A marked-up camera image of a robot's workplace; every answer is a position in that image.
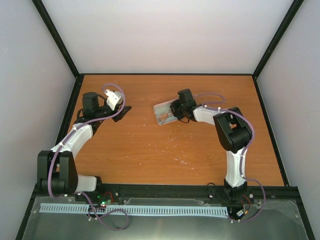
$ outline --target purple cable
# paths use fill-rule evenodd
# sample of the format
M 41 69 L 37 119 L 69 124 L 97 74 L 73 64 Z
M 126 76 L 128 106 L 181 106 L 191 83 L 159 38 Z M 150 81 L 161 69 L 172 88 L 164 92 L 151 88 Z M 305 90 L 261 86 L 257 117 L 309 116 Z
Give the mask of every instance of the purple cable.
M 81 192 L 81 194 L 82 194 L 83 196 L 85 196 L 85 198 L 88 200 L 89 205 L 90 205 L 90 207 L 91 207 L 91 211 L 94 213 L 96 219 L 98 219 L 98 221 L 99 221 L 104 227 L 106 227 L 106 228 L 109 229 L 109 230 L 120 231 L 120 230 L 126 229 L 126 228 L 129 226 L 129 216 L 128 216 L 128 214 L 127 214 L 123 209 L 114 209 L 114 210 L 112 210 L 112 211 L 107 212 L 106 214 L 104 214 L 104 215 L 102 215 L 102 216 L 98 216 L 98 214 L 97 214 L 97 212 L 96 212 L 96 210 L 95 210 L 95 207 L 94 207 L 94 205 L 92 204 L 92 202 L 91 202 L 90 198 L 88 197 L 88 195 L 87 195 L 86 193 L 84 193 L 84 192 Z M 114 212 L 122 212 L 122 213 L 126 216 L 126 223 L 125 223 L 124 226 L 119 227 L 119 228 L 113 228 L 113 227 L 110 227 L 110 226 L 106 225 L 106 224 L 101 220 L 101 218 L 104 218 L 104 217 L 106 217 L 106 216 L 108 216 L 108 215 L 110 215 L 111 213 L 114 213 Z
M 222 100 L 221 100 L 221 101 L 207 101 L 206 104 L 223 104 L 223 103 L 226 101 L 226 99 L 225 99 L 224 96 L 222 96 L 222 95 L 219 94 L 219 93 L 215 93 L 215 92 L 200 93 L 200 94 L 194 95 L 193 97 L 194 97 L 194 98 L 197 98 L 197 97 L 207 96 L 207 95 L 218 96 L 218 97 L 222 98 Z
M 208 104 L 208 103 L 210 103 L 210 102 L 204 102 L 204 103 L 202 104 L 202 106 L 203 106 L 204 108 L 206 108 L 206 109 L 209 109 L 209 110 L 221 111 L 221 112 L 227 112 L 227 113 L 233 114 L 233 115 L 241 118 L 242 120 L 244 120 L 244 121 L 249 125 L 249 127 L 250 127 L 250 129 L 251 129 L 251 132 L 252 132 L 252 137 L 251 137 L 249 143 L 248 143 L 248 144 L 244 147 L 244 149 L 242 150 L 241 155 L 240 155 L 240 163 L 239 163 L 239 172 L 240 172 L 240 175 L 244 175 L 243 172 L 242 172 L 242 163 L 243 163 L 244 155 L 245 155 L 248 147 L 252 144 L 252 142 L 254 141 L 254 139 L 255 139 L 255 137 L 256 137 L 256 133 L 255 133 L 254 127 L 253 127 L 252 124 L 249 122 L 249 120 L 246 119 L 246 118 L 245 118 L 244 116 L 242 116 L 241 114 L 239 114 L 239 113 L 237 113 L 237 112 L 235 112 L 235 111 L 231 111 L 231 110 L 229 110 L 229 109 L 224 109 L 224 108 L 220 108 L 220 109 L 219 109 L 219 108 L 216 108 L 216 107 L 206 106 L 206 104 Z M 261 213 L 262 209 L 264 208 L 265 202 L 266 202 L 266 192 L 265 192 L 265 190 L 264 190 L 264 187 L 262 186 L 262 184 L 261 184 L 258 180 L 254 179 L 254 178 L 246 178 L 245 176 L 243 176 L 242 178 L 245 179 L 246 181 L 256 182 L 256 183 L 260 186 L 260 188 L 261 188 L 261 190 L 262 190 L 262 193 L 263 193 L 263 203 L 262 203 L 262 206 L 261 206 L 260 210 L 259 210 L 254 216 L 250 217 L 249 219 L 240 221 L 241 223 L 245 223 L 245 222 L 251 221 L 252 219 L 255 219 L 255 218 Z
M 54 196 L 53 193 L 52 193 L 52 188 L 51 188 L 51 178 L 52 178 L 52 173 L 53 173 L 53 170 L 54 170 L 54 166 L 55 166 L 55 162 L 56 162 L 56 159 L 57 159 L 57 156 L 58 156 L 58 153 L 60 152 L 60 150 L 62 149 L 62 147 L 66 144 L 66 142 L 71 138 L 71 136 L 76 132 L 78 131 L 80 128 L 82 128 L 84 125 L 86 124 L 90 124 L 90 123 L 93 123 L 93 122 L 97 122 L 97 121 L 102 121 L 102 120 L 106 120 L 106 119 L 111 119 L 115 116 L 117 116 L 118 114 L 121 113 L 121 111 L 124 109 L 125 107 L 125 103 L 126 103 L 126 97 L 125 97 L 125 93 L 124 91 L 116 84 L 114 83 L 107 83 L 107 84 L 104 84 L 102 86 L 102 91 L 105 92 L 105 87 L 106 86 L 114 86 L 116 88 L 119 89 L 119 91 L 121 92 L 122 96 L 123 96 L 123 102 L 122 102 L 122 106 L 120 107 L 119 111 L 117 111 L 115 114 L 111 115 L 111 116 L 106 116 L 106 117 L 101 117 L 101 118 L 96 118 L 96 119 L 92 119 L 92 120 L 89 120 L 89 121 L 86 121 L 85 123 L 79 125 L 76 130 L 72 130 L 66 137 L 65 139 L 60 143 L 60 146 L 58 147 L 58 149 L 56 150 L 56 152 L 54 153 L 53 155 L 53 158 L 52 158 L 52 161 L 51 161 L 51 164 L 50 164 L 50 168 L 49 168 L 49 173 L 48 173 L 48 193 L 49 193 L 49 196 L 52 198 L 52 199 L 56 199 L 58 197 L 61 197 L 62 195 L 58 195 L 58 196 Z

